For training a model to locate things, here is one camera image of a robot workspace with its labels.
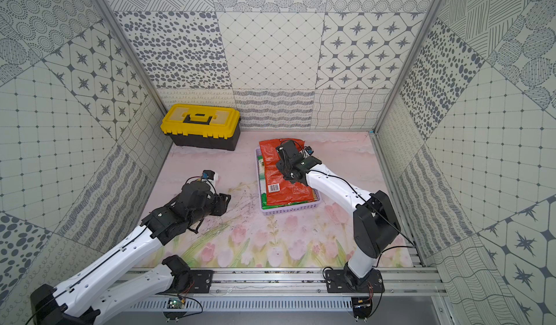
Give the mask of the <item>red chips bag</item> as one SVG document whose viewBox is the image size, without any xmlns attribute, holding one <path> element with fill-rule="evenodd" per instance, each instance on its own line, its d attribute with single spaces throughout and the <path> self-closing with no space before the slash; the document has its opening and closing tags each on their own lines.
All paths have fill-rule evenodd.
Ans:
<svg viewBox="0 0 556 325">
<path fill-rule="evenodd" d="M 265 177 L 266 207 L 292 206 L 316 200 L 314 191 L 303 184 L 292 184 L 284 179 L 277 168 L 280 160 L 277 148 L 285 139 L 263 140 L 259 142 Z"/>
</svg>

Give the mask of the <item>green Chuba cassava chips bag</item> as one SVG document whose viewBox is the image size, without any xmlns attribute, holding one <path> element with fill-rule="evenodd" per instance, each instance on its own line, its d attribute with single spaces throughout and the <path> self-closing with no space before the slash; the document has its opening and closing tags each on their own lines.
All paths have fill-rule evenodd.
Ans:
<svg viewBox="0 0 556 325">
<path fill-rule="evenodd" d="M 313 190 L 309 190 L 307 187 L 303 189 L 302 185 L 293 185 L 285 180 L 279 180 L 279 173 L 275 166 L 272 166 L 269 172 L 272 184 L 266 184 L 264 158 L 257 155 L 256 160 L 259 175 L 259 200 L 261 210 L 265 214 L 289 211 L 291 207 L 305 206 L 318 200 L 318 195 Z"/>
</svg>

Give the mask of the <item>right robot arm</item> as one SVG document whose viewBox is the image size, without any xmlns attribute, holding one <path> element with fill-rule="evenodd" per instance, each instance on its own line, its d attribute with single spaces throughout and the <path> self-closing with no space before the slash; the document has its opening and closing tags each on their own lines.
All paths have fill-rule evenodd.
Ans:
<svg viewBox="0 0 556 325">
<path fill-rule="evenodd" d="M 350 184 L 314 157 L 310 148 L 300 151 L 293 140 L 282 142 L 276 151 L 277 168 L 285 180 L 319 191 L 351 215 L 357 249 L 345 265 L 345 280 L 352 288 L 368 281 L 383 251 L 401 234 L 389 196 Z"/>
</svg>

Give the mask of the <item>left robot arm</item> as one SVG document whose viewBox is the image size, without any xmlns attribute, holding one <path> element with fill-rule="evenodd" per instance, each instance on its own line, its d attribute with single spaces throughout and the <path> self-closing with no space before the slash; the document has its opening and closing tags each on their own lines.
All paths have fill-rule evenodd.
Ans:
<svg viewBox="0 0 556 325">
<path fill-rule="evenodd" d="M 56 286 L 43 284 L 30 296 L 28 324 L 103 324 L 126 307 L 159 293 L 182 295 L 194 286 L 191 267 L 178 255 L 122 284 L 117 280 L 138 262 L 185 232 L 198 233 L 207 216 L 226 213 L 231 197 L 219 193 L 217 175 L 206 170 L 189 178 L 182 190 L 153 210 L 121 242 L 91 265 Z"/>
</svg>

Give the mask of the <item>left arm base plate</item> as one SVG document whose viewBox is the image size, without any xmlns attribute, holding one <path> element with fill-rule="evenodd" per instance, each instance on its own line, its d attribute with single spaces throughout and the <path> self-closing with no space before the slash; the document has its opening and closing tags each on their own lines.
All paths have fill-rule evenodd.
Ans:
<svg viewBox="0 0 556 325">
<path fill-rule="evenodd" d="M 188 293 L 208 294 L 213 276 L 214 271 L 206 269 L 178 272 L 173 277 L 172 283 L 165 293 L 184 295 Z"/>
</svg>

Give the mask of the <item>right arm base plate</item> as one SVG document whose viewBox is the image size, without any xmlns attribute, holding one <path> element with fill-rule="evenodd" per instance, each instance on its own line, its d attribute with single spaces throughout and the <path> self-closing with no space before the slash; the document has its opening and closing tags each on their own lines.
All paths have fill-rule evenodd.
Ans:
<svg viewBox="0 0 556 325">
<path fill-rule="evenodd" d="M 358 278 L 350 269 L 332 269 L 325 267 L 322 271 L 328 293 L 383 293 L 385 286 L 382 274 L 372 269 L 365 277 Z"/>
</svg>

